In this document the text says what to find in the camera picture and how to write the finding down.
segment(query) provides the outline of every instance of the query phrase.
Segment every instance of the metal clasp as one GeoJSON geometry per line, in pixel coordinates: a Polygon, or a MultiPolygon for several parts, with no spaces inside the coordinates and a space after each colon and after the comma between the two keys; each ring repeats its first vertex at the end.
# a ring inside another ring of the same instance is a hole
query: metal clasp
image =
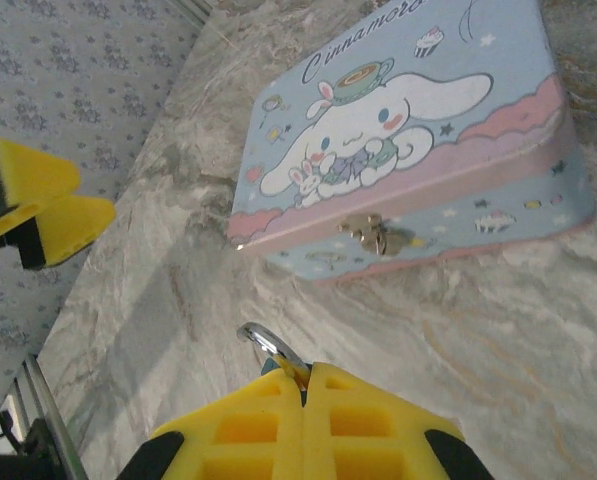
{"type": "Polygon", "coordinates": [[[247,322],[238,329],[238,338],[257,343],[264,352],[294,379],[301,390],[307,390],[311,370],[289,346],[271,330],[259,323],[247,322]]]}
{"type": "Polygon", "coordinates": [[[406,230],[389,229],[377,213],[349,215],[339,225],[341,232],[357,238],[362,248],[379,257],[395,256],[411,244],[414,234],[406,230]]]}

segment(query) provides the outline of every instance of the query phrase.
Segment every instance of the box lid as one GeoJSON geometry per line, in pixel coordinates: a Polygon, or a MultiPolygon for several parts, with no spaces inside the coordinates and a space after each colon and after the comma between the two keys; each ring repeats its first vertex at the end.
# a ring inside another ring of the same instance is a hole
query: box lid
{"type": "Polygon", "coordinates": [[[563,110],[536,0],[389,2],[260,94],[228,236],[270,253],[540,173],[563,110]]]}

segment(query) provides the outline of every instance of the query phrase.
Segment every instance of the yellow foam pad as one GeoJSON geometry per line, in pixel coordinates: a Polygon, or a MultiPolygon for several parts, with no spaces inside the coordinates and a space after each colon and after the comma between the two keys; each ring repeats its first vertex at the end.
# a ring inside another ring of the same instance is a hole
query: yellow foam pad
{"type": "Polygon", "coordinates": [[[89,245],[113,222],[114,204],[103,198],[68,195],[36,216],[46,266],[56,265],[89,245]]]}
{"type": "Polygon", "coordinates": [[[304,408],[277,369],[154,437],[185,436],[164,480],[448,480],[429,429],[464,440],[449,420],[316,363],[304,408]]]}
{"type": "Polygon", "coordinates": [[[163,480],[302,480],[302,407],[296,383],[274,370],[155,433],[185,441],[163,480]]]}
{"type": "Polygon", "coordinates": [[[0,236],[26,222],[80,186],[80,172],[69,161],[0,138],[0,182],[9,207],[0,217],[0,236]]]}

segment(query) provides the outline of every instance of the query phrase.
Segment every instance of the cupcake illustration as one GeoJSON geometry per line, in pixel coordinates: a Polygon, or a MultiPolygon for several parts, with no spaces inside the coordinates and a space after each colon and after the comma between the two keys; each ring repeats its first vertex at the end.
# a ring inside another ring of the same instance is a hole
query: cupcake illustration
{"type": "Polygon", "coordinates": [[[516,223],[516,218],[500,210],[476,220],[476,230],[480,233],[500,233],[516,223]]]}
{"type": "Polygon", "coordinates": [[[416,50],[414,56],[416,58],[425,58],[431,55],[438,44],[445,38],[445,34],[437,26],[429,30],[416,42],[416,50]]]}

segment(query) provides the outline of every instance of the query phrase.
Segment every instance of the metal ring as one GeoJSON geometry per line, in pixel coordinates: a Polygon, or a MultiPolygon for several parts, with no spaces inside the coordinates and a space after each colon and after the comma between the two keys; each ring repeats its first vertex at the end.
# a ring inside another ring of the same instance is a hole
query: metal ring
{"type": "Polygon", "coordinates": [[[238,338],[258,344],[298,386],[306,389],[311,371],[303,360],[271,330],[256,322],[247,322],[238,329],[238,338]]]}

